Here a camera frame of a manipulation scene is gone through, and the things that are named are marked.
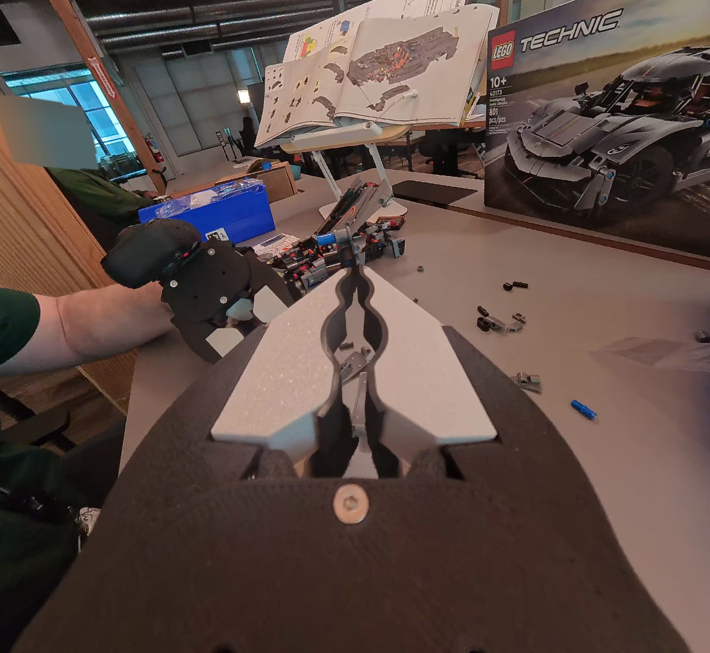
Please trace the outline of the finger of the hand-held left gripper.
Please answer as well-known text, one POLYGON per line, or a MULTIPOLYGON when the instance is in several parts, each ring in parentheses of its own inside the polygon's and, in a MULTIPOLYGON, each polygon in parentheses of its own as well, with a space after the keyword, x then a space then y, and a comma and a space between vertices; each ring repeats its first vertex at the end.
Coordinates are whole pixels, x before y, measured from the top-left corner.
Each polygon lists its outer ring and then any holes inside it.
POLYGON ((207 343, 217 352, 219 358, 226 356, 244 340, 242 333, 235 327, 215 329, 207 338, 207 343))
POLYGON ((271 322, 289 307, 270 286, 249 297, 240 297, 226 310, 228 325, 262 325, 271 322))

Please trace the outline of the grey curved lego panel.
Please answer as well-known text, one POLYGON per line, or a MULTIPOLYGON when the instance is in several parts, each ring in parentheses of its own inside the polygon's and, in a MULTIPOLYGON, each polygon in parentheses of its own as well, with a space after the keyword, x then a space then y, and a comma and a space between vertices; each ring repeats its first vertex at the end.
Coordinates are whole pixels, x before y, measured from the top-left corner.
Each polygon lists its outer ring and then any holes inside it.
POLYGON ((346 385, 356 382, 356 397, 354 406, 350 410, 350 419, 353 436, 359 440, 359 451, 371 453, 366 432, 366 400, 368 388, 368 364, 371 349, 362 347, 353 351, 341 367, 341 384, 346 385))

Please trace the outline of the wooden slatted panel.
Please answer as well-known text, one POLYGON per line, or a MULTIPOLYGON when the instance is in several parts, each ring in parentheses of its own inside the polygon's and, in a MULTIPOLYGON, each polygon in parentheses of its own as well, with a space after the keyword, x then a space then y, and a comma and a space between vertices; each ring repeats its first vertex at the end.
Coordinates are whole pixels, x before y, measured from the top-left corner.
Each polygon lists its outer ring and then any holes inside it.
POLYGON ((47 171, 14 162, 1 133, 1 286, 44 296, 109 286, 103 257, 47 171))

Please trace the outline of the lego set box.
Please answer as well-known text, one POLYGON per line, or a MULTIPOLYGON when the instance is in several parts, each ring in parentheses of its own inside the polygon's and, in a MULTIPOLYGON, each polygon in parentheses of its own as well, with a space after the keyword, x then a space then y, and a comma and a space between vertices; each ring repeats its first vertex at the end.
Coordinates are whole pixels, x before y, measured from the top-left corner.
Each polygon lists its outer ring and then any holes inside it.
POLYGON ((709 0, 576 0, 488 35, 484 205, 709 258, 709 0))

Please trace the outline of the white sticker sheet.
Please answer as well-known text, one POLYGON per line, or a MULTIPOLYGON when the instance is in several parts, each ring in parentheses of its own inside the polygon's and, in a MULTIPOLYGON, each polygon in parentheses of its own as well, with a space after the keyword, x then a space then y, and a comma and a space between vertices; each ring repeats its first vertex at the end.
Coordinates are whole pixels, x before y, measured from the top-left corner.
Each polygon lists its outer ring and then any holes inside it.
POLYGON ((254 253, 260 260, 268 262, 280 257, 284 252, 289 252, 299 243, 299 238, 286 233, 279 233, 252 246, 254 253))

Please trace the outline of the blue plastic bin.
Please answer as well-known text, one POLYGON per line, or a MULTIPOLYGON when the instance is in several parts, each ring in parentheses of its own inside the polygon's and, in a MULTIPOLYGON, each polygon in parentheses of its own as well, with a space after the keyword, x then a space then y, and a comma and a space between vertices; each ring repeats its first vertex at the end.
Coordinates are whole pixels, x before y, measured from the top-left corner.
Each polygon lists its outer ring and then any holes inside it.
MULTIPOLYGON (((138 216, 141 223, 155 219, 151 217, 153 212, 149 207, 139 210, 138 216)), ((275 229, 270 204, 268 206, 244 206, 235 201, 222 202, 170 219, 192 224, 200 231, 204 240, 218 238, 230 240, 238 245, 275 229)))

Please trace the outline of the black mat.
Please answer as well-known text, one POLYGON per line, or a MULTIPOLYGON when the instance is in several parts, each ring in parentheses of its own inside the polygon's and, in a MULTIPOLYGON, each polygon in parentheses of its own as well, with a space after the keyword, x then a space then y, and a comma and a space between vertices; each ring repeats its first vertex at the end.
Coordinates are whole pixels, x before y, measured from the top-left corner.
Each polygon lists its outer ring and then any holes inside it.
POLYGON ((436 185, 430 182, 404 180, 393 185, 393 196, 408 202, 446 209, 457 201, 476 194, 476 189, 436 185))

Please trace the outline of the white book stand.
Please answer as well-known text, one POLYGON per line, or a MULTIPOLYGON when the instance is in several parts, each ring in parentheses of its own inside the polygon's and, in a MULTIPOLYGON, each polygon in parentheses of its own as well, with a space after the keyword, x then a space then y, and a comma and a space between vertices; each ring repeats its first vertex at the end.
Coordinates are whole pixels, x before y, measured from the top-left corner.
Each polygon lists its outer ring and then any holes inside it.
POLYGON ((407 209, 393 198, 393 190, 377 149, 377 143, 388 143, 406 135, 412 125, 378 124, 374 121, 355 121, 350 125, 316 129, 314 131, 290 131, 278 138, 280 147, 289 153, 306 152, 312 155, 320 167, 333 195, 340 201, 343 193, 337 186, 328 168, 323 152, 334 148, 364 145, 378 171, 379 183, 373 199, 366 200, 358 209, 356 219, 368 221, 381 216, 404 216, 407 209))

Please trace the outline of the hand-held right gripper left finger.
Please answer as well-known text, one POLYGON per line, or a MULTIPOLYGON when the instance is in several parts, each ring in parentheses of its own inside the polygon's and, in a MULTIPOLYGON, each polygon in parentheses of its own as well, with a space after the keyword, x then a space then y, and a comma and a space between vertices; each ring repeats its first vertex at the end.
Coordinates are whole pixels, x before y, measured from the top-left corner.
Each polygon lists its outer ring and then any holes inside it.
POLYGON ((337 351, 356 276, 340 270, 271 321, 214 423, 215 441, 284 451, 340 477, 356 450, 337 351))

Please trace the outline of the wooden support beam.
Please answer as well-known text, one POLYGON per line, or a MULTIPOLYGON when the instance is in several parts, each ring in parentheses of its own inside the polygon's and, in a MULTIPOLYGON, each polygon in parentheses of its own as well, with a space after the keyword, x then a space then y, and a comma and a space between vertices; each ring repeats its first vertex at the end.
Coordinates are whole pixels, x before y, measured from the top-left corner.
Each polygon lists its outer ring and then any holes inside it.
POLYGON ((71 38, 85 65, 91 71, 93 78, 102 87, 104 96, 118 118, 121 127, 126 132, 156 192, 158 194, 164 194, 166 191, 165 180, 160 168, 151 150, 148 148, 144 136, 136 124, 129 107, 121 96, 119 87, 116 85, 111 73, 107 69, 101 49, 94 39, 90 28, 85 23, 78 7, 72 0, 48 1, 58 14, 58 17, 67 31, 67 35, 71 38))

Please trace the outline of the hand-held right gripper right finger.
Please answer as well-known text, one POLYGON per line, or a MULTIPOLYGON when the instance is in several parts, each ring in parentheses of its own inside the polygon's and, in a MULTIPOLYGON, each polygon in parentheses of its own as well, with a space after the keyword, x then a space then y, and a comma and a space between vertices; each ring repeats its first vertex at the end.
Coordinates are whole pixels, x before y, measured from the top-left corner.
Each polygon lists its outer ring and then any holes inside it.
POLYGON ((493 441, 498 433, 443 324, 373 270, 359 270, 367 368, 365 430, 377 477, 429 449, 493 441))

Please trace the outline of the clear plastic bags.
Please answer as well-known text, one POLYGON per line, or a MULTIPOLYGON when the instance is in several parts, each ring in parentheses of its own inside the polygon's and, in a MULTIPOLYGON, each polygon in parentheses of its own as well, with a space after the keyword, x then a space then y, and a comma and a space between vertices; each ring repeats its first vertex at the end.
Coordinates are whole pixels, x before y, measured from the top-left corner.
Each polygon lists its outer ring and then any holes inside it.
POLYGON ((160 204, 149 207, 151 217, 170 219, 209 205, 235 201, 238 204, 268 206, 266 186, 255 177, 233 179, 180 197, 172 196, 160 204))

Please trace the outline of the grey lego car model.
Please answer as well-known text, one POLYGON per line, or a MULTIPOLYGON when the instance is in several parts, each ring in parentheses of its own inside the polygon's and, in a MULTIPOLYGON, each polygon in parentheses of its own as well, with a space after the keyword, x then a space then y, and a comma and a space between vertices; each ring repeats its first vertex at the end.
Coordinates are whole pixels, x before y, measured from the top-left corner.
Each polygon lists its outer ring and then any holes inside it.
POLYGON ((394 258, 404 256, 400 230, 405 217, 388 214, 392 199, 385 182, 356 180, 315 233, 297 240, 268 264, 298 300, 342 269, 364 266, 387 251, 394 258))

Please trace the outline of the open instruction book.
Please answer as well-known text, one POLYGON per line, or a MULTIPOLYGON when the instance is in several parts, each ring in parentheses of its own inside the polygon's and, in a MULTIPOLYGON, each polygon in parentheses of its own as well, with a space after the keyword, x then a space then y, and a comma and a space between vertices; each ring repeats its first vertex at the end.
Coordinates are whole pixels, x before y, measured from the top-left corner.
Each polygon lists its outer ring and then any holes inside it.
POLYGON ((378 142, 387 128, 459 125, 498 15, 469 4, 368 18, 306 57, 268 67, 256 147, 324 150, 378 142))

